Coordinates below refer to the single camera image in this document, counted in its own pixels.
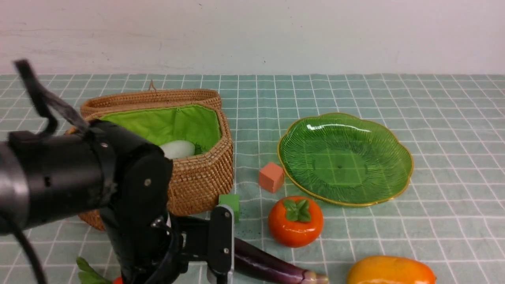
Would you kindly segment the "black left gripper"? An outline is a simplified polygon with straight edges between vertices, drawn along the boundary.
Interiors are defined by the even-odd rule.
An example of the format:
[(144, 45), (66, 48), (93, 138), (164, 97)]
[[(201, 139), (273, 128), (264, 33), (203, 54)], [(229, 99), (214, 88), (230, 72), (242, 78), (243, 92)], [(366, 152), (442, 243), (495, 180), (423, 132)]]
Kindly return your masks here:
[(234, 212), (217, 205), (210, 220), (171, 213), (118, 216), (118, 261), (125, 284), (172, 284), (207, 254), (207, 280), (227, 284), (235, 266)]

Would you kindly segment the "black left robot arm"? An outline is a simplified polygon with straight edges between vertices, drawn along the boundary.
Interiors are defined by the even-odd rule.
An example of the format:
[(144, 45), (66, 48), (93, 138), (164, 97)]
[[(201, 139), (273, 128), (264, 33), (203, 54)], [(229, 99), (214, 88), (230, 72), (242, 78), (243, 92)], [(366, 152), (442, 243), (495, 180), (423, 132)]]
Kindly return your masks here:
[(42, 265), (24, 230), (99, 210), (125, 284), (171, 284), (190, 262), (207, 262), (209, 282), (234, 268), (234, 216), (210, 220), (169, 212), (174, 169), (157, 145), (117, 124), (93, 120), (71, 135), (9, 133), (1, 143), (1, 234), (22, 246), (39, 284)]

